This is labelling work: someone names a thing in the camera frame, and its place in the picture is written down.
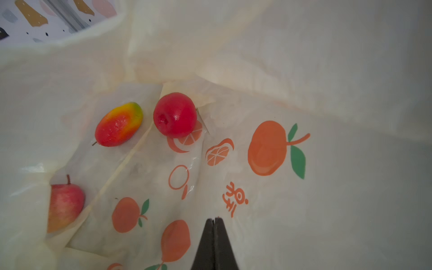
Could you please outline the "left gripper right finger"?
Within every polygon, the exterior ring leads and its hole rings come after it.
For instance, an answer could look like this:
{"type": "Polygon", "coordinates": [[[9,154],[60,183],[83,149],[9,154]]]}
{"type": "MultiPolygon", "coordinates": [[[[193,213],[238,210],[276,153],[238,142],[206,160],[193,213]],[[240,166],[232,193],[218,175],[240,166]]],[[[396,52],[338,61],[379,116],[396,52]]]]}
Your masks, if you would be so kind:
{"type": "Polygon", "coordinates": [[[214,220],[214,266],[216,270],[239,270],[222,218],[214,220]]]}

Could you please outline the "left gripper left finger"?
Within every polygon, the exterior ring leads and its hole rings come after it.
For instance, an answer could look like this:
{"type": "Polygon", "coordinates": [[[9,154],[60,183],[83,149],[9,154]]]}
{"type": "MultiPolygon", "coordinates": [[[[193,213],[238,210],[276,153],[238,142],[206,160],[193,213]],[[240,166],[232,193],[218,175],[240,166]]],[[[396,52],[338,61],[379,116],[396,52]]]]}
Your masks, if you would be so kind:
{"type": "Polygon", "coordinates": [[[214,270],[214,220],[207,219],[191,270],[214,270]]]}

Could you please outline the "round red fruit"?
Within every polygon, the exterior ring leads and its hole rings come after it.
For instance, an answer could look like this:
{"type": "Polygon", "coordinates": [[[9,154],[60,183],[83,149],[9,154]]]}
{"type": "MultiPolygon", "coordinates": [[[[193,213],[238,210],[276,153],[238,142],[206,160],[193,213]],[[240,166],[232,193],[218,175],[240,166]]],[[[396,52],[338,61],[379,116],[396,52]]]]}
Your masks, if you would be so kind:
{"type": "Polygon", "coordinates": [[[194,130],[198,116],[193,101],[183,93],[174,92],[157,102],[153,118],[162,135],[182,138],[194,130]]]}

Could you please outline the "yellow translucent plastic bag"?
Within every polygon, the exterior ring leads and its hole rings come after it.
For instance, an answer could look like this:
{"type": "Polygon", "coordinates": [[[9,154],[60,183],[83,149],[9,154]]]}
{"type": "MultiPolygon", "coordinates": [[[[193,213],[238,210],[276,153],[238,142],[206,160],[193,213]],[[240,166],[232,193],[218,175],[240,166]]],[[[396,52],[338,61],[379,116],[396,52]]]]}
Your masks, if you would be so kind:
{"type": "Polygon", "coordinates": [[[1,2],[3,270],[190,270],[217,217],[240,270],[431,269],[430,1],[67,2],[89,28],[1,2]],[[84,208],[48,234],[67,174],[84,208]]]}

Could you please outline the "pink red apple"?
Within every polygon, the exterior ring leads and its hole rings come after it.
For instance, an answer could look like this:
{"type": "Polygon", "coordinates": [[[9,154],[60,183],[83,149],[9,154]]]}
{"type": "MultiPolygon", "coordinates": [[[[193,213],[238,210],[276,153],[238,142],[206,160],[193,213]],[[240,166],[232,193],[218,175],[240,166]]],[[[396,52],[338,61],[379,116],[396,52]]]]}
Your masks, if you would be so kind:
{"type": "Polygon", "coordinates": [[[73,223],[81,214],[86,195],[77,185],[73,184],[70,175],[66,175],[67,183],[52,184],[48,211],[47,233],[57,232],[73,223]]]}

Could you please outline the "red yellow mango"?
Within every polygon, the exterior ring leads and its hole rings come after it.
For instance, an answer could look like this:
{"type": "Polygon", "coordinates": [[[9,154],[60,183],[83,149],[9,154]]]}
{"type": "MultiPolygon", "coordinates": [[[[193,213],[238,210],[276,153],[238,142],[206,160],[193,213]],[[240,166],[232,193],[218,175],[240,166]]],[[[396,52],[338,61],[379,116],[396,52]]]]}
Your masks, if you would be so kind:
{"type": "Polygon", "coordinates": [[[95,129],[96,143],[104,147],[122,145],[138,131],[143,118],[143,111],[136,102],[112,109],[100,120],[95,129]]]}

